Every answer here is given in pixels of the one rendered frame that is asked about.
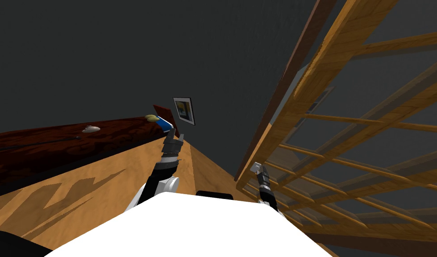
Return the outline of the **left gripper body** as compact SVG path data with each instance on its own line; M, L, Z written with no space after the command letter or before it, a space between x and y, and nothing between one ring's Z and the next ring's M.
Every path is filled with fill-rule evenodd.
M178 139L174 140L164 140L164 146L162 148L162 157L174 157L178 156L183 146L182 142L178 142Z

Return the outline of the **dark red wooden table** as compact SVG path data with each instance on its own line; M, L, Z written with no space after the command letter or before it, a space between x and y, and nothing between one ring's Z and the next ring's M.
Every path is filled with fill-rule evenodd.
M154 108L176 127L170 109ZM88 125L100 131L82 133ZM0 196L166 135L143 116L0 133Z

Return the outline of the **blue book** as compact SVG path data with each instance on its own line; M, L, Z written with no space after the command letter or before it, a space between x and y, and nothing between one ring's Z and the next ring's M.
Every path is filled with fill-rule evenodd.
M163 130L164 133L168 133L170 130L173 129L173 125L163 118L156 116L158 118L158 121L156 121L156 124L160 126L160 128Z

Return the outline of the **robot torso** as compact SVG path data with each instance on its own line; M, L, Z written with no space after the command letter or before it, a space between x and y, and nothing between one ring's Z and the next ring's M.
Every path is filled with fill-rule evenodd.
M161 194L46 257L331 257L269 205Z

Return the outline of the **framed wall picture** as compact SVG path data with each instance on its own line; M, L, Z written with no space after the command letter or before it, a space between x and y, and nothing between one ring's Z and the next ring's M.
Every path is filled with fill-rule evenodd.
M188 124L195 125L191 98L173 97L173 100L179 119Z

